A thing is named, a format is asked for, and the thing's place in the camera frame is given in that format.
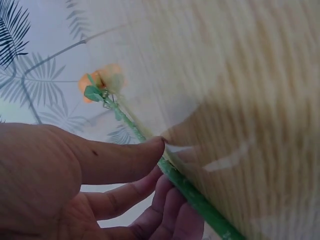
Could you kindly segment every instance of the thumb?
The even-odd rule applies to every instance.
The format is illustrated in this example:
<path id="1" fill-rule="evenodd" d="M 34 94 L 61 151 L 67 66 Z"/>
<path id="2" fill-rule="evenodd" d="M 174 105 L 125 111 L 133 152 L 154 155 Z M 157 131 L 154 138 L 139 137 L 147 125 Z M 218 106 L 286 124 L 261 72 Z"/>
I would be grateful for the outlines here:
<path id="1" fill-rule="evenodd" d="M 59 136 L 79 162 L 82 184 L 88 185 L 139 180 L 151 172 L 165 150 L 160 136 L 132 145 L 86 140 L 68 132 Z"/>

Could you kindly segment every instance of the wooden surface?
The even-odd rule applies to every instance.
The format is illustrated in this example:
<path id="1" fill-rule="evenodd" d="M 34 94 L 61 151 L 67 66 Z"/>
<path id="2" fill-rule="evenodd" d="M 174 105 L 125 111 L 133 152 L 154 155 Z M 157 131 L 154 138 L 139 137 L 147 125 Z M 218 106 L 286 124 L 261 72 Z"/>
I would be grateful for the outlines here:
<path id="1" fill-rule="evenodd" d="M 320 239 L 320 2 L 86 0 L 92 64 L 249 239 Z"/>

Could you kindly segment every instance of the orange petal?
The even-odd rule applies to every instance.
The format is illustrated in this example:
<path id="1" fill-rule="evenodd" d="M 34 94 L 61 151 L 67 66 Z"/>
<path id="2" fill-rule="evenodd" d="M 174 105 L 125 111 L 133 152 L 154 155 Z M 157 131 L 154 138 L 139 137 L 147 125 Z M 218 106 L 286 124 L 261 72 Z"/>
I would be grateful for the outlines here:
<path id="1" fill-rule="evenodd" d="M 97 72 L 100 75 L 101 81 L 106 87 L 108 87 L 113 75 L 123 74 L 123 70 L 121 66 L 117 63 L 108 64 L 104 66 L 104 68 L 97 70 Z M 128 84 L 127 79 L 124 79 L 123 87 L 127 86 L 127 84 Z"/>
<path id="2" fill-rule="evenodd" d="M 98 86 L 102 86 L 103 83 L 101 81 L 100 75 L 97 71 L 95 71 L 94 73 L 91 74 L 91 77 L 93 79 L 93 82 Z M 80 90 L 80 92 L 83 94 L 86 90 L 87 86 L 92 85 L 92 83 L 90 82 L 88 75 L 84 74 L 81 79 L 78 81 L 78 88 Z"/>
<path id="3" fill-rule="evenodd" d="M 86 98 L 85 96 L 83 97 L 83 101 L 84 101 L 86 104 L 92 103 L 92 101 L 91 101 L 89 98 Z"/>

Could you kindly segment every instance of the green leaf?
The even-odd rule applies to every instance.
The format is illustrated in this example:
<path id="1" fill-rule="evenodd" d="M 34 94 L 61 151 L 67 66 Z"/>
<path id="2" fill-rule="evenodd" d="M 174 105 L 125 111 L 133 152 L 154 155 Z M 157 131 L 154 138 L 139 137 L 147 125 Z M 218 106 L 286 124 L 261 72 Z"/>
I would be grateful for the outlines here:
<path id="1" fill-rule="evenodd" d="M 84 90 L 84 96 L 94 102 L 103 101 L 101 94 L 101 91 L 95 86 L 86 86 Z"/>

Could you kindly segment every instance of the fingernail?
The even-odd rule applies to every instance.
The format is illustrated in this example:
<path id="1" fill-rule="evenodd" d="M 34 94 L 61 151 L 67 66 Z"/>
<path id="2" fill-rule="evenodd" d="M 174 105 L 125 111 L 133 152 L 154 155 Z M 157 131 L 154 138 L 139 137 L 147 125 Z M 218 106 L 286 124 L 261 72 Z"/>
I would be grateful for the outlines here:
<path id="1" fill-rule="evenodd" d="M 161 136 L 155 136 L 155 137 L 147 140 L 146 143 L 148 143 L 148 144 L 155 144 L 155 143 L 159 143 L 159 142 L 161 142 L 161 141 L 164 141 Z"/>

